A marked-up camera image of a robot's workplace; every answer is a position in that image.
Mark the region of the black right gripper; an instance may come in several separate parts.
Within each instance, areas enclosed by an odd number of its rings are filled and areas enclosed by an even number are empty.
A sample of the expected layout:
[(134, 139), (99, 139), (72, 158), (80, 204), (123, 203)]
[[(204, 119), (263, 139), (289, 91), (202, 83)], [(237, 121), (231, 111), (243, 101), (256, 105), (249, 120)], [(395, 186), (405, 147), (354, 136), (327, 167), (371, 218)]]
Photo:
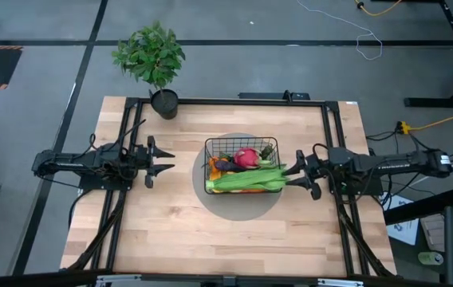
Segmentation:
[(303, 176), (297, 179), (291, 179), (286, 182), (286, 186), (303, 187), (311, 194), (313, 200), (321, 198), (322, 192), (317, 179), (327, 177), (325, 162), (313, 153), (304, 155), (302, 150), (296, 151), (297, 163), (283, 172), (283, 175), (296, 175), (301, 171)]

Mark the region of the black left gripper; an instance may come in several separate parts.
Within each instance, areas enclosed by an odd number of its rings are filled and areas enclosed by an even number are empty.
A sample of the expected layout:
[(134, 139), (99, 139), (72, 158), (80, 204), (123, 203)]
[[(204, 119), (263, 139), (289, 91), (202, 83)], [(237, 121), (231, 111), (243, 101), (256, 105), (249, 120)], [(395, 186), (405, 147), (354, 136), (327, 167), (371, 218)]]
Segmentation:
[(136, 172), (146, 171), (144, 184), (147, 188), (153, 188), (153, 177), (157, 176), (162, 171), (173, 168), (174, 164), (155, 164), (156, 158), (175, 158), (171, 153), (163, 151), (156, 147), (156, 141), (153, 136), (148, 137), (146, 145), (139, 145), (134, 151), (134, 167)]

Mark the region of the green bean bundle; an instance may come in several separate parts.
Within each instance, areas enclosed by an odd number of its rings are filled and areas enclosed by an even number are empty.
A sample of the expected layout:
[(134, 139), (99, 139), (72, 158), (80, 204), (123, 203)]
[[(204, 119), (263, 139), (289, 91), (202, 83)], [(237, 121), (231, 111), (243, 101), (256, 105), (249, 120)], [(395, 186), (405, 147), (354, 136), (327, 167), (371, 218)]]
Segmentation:
[(230, 193), (241, 189), (265, 189), (267, 192), (279, 192), (290, 179), (283, 175), (281, 168), (259, 169), (238, 172), (234, 175), (222, 175), (214, 181), (205, 182), (206, 191)]

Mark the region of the pink dragon fruit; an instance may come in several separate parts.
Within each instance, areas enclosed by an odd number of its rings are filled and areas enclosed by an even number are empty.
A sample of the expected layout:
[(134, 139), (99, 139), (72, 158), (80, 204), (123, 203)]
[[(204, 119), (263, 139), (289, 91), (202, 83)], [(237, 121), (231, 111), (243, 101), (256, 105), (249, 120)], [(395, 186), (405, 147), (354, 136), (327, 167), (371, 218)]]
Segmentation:
[(234, 154), (234, 163), (246, 169), (257, 169), (272, 164), (270, 160), (262, 158), (262, 153), (256, 149), (244, 147)]

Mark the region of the round grey mat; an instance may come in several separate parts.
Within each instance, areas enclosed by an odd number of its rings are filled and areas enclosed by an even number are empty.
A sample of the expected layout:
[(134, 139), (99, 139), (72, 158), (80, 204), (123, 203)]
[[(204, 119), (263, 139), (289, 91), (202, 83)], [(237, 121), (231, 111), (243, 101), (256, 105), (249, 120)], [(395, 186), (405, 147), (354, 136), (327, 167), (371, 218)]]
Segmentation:
[(248, 221), (256, 219), (268, 212), (280, 199), (282, 193), (213, 193), (206, 191), (205, 182), (209, 179), (211, 169), (208, 160), (221, 153), (234, 155), (241, 147), (251, 147), (261, 151), (266, 145), (272, 144), (274, 152), (271, 155), (272, 164), (281, 166), (278, 151), (278, 141), (271, 136), (257, 137), (246, 133), (230, 133), (218, 138), (205, 140), (192, 170), (194, 192), (199, 201), (212, 213), (220, 218), (232, 221)]

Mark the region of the green potted plant black pot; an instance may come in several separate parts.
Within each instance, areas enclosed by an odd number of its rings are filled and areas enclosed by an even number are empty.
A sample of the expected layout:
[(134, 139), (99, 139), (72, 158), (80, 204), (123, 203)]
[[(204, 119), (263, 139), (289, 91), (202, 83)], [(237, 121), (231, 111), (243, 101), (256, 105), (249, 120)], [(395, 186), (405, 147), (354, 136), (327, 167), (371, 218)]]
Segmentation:
[(144, 26), (127, 41), (119, 41), (112, 58), (123, 74), (155, 88), (149, 95), (154, 111), (165, 120), (176, 117), (179, 98), (168, 85), (178, 76), (186, 55), (172, 29), (158, 21)]

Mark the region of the white paper sheet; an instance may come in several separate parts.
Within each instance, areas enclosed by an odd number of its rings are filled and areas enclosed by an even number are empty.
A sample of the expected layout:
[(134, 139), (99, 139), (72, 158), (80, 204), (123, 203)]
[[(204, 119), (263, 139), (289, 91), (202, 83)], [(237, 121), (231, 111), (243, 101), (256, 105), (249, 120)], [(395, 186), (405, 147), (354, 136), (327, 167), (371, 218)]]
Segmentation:
[[(393, 196), (392, 199), (384, 201), (386, 198), (387, 192), (384, 192), (380, 196), (380, 202), (383, 203), (383, 209), (391, 210), (396, 207), (403, 206), (405, 204), (413, 203), (412, 200), (406, 199), (399, 195)], [(410, 246), (416, 244), (417, 234), (418, 234), (419, 220), (413, 219), (406, 222), (400, 222), (396, 224), (386, 225), (388, 236), (396, 239), (400, 242), (406, 243)]]

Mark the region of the brown cardboard piece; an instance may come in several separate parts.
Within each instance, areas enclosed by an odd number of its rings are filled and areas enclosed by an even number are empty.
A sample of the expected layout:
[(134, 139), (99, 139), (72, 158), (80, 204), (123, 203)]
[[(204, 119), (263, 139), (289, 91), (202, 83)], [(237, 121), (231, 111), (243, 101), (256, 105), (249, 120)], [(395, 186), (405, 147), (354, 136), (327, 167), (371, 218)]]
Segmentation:
[(445, 221), (442, 214), (433, 214), (420, 219), (427, 246), (430, 250), (445, 252)]

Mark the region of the green can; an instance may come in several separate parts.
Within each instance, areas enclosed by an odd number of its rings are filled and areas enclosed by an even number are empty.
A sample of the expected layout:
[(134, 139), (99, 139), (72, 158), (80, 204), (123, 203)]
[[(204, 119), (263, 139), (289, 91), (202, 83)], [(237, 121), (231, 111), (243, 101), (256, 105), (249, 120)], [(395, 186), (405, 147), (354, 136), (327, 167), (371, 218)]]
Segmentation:
[(435, 251), (418, 253), (418, 260), (422, 265), (442, 265), (444, 262), (443, 255)]

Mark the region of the black crossbeam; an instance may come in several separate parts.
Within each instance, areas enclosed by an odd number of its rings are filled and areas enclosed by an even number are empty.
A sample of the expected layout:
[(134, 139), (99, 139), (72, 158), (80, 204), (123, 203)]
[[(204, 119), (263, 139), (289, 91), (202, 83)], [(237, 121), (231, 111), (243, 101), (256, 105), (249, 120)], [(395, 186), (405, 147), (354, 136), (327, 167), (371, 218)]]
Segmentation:
[[(106, 269), (71, 270), (55, 273), (32, 273), (0, 277), (0, 287), (77, 287), (95, 285), (100, 275), (111, 275)], [(141, 273), (141, 281), (177, 281), (198, 282), (204, 285), (220, 285), (222, 287), (240, 287), (241, 285), (317, 285), (318, 278), (348, 279), (363, 281), (364, 287), (453, 287), (449, 284), (435, 284), (426, 281), (407, 280), (399, 277), (373, 277), (353, 275), (351, 277), (263, 277), (235, 275), (185, 275), (185, 274), (154, 274)]]

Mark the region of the black bracket bar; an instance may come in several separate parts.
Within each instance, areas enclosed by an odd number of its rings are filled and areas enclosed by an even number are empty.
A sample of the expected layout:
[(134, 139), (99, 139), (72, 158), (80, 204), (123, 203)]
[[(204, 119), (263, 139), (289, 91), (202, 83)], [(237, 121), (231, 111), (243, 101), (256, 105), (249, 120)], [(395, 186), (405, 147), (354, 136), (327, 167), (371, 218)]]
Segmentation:
[(310, 96), (305, 92), (241, 92), (238, 94), (239, 99), (249, 100), (310, 100)]

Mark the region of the black metal table frame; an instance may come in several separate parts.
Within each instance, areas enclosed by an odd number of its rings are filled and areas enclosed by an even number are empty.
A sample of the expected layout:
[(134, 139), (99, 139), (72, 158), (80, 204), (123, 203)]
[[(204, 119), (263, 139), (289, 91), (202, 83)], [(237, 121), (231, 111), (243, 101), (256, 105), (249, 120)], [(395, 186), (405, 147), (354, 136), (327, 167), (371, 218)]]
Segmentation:
[(138, 178), (128, 192), (113, 270), (117, 273), (343, 277), (340, 225), (333, 197), (313, 200), (291, 187), (264, 215), (232, 221), (198, 199), (192, 170), (205, 140), (230, 133), (272, 136), (282, 162), (325, 143), (318, 107), (244, 100), (186, 99), (174, 120), (142, 108), (138, 140), (154, 136), (175, 158), (153, 188)]

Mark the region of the silver metal bracket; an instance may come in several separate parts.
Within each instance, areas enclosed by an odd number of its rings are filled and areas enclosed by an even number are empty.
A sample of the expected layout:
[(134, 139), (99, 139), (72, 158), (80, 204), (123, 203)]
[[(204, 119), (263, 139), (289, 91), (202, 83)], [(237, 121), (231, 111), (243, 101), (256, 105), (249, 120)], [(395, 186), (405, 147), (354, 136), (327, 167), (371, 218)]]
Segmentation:
[(348, 279), (318, 278), (317, 285), (320, 287), (364, 287), (364, 282)]
[(141, 280), (142, 280), (141, 274), (100, 275), (97, 277), (94, 287), (111, 287), (113, 283)]

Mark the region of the black desk leg frame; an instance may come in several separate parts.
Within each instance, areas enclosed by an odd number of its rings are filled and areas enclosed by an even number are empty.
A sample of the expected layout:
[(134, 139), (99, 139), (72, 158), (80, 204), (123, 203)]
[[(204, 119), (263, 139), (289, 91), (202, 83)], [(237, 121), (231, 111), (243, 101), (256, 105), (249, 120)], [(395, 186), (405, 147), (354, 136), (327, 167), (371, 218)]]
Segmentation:
[[(438, 4), (453, 32), (453, 13), (446, 0), (398, 0), (397, 2), (399, 4), (401, 2)], [(453, 48), (453, 40), (388, 40), (383, 41), (383, 46)], [(406, 97), (404, 106), (409, 108), (453, 108), (453, 95), (446, 98)]]

